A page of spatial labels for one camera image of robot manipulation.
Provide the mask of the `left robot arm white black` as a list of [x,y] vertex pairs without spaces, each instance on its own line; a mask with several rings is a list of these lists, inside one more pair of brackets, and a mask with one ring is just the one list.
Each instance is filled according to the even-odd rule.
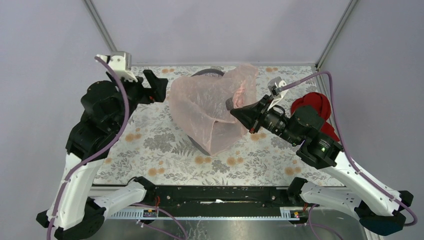
[[140,183],[131,183],[105,196],[89,197],[99,168],[137,106],[162,103],[166,98],[168,80],[149,69],[133,81],[124,77],[120,81],[125,94],[110,76],[90,85],[81,98],[84,111],[65,146],[60,201],[36,216],[36,221],[50,228],[50,234],[58,240],[90,238],[113,214],[134,203],[148,206],[155,200],[154,190]]

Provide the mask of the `grey mesh trash bin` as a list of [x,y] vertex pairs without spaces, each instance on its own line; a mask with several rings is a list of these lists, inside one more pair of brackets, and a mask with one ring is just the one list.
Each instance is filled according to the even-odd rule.
[[[224,72],[219,70],[219,69],[214,69],[214,68],[207,68],[207,69],[202,69],[196,73],[194,73],[192,75],[192,77],[195,76],[207,76],[207,77],[214,77],[214,78],[221,78],[224,76]],[[203,149],[203,147],[198,144],[193,138],[191,138],[190,136],[188,136],[188,139],[192,142],[192,144],[204,155],[206,156],[210,156],[210,154]]]

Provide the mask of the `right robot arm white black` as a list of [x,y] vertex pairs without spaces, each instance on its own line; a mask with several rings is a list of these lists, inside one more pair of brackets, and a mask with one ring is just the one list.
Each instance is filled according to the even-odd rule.
[[336,178],[348,188],[348,192],[341,192],[297,177],[286,193],[291,205],[308,203],[334,209],[381,236],[399,232],[407,226],[402,211],[410,207],[413,195],[388,187],[349,159],[342,145],[322,132],[325,120],[312,106],[300,106],[287,117],[281,106],[273,105],[270,95],[244,107],[236,107],[232,98],[225,105],[250,133],[263,128],[298,146],[296,155],[304,163]]

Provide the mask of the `pink plastic trash bag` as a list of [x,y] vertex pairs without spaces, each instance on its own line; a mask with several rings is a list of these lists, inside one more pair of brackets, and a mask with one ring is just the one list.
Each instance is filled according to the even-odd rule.
[[226,72],[222,77],[181,76],[170,87],[168,105],[173,122],[210,156],[219,154],[247,134],[230,114],[234,108],[257,101],[257,67],[251,64]]

